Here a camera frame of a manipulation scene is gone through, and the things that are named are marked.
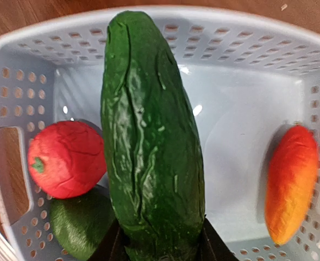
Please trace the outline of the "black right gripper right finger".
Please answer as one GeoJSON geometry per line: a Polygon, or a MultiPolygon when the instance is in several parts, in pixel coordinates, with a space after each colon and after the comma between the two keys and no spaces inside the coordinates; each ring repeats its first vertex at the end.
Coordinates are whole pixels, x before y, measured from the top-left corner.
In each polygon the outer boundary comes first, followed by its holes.
{"type": "Polygon", "coordinates": [[[197,261],[238,261],[207,218],[200,235],[197,261]]]}

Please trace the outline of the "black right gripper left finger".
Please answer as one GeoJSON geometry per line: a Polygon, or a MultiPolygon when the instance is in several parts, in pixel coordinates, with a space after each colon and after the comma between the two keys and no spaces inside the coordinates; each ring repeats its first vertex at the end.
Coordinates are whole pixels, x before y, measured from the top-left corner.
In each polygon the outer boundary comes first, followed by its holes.
{"type": "Polygon", "coordinates": [[[114,220],[88,261],[127,261],[125,239],[118,221],[114,220]]]}

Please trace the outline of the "red tomato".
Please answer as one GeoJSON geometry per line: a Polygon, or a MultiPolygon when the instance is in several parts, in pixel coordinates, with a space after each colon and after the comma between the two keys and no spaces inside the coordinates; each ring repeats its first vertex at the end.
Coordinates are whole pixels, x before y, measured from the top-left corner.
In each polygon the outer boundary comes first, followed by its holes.
{"type": "Polygon", "coordinates": [[[102,136],[80,121],[42,130],[29,145],[27,161],[34,182],[59,199],[87,193],[107,172],[102,136]]]}

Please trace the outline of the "green cucumber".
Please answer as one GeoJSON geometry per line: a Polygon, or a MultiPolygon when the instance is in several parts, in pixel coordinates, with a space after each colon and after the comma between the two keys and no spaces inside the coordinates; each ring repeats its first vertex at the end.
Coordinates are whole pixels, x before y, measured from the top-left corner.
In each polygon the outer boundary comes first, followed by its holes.
{"type": "Polygon", "coordinates": [[[107,27],[101,122],[110,197],[131,260],[194,260],[205,215],[197,125],[174,55],[141,11],[107,27]]]}

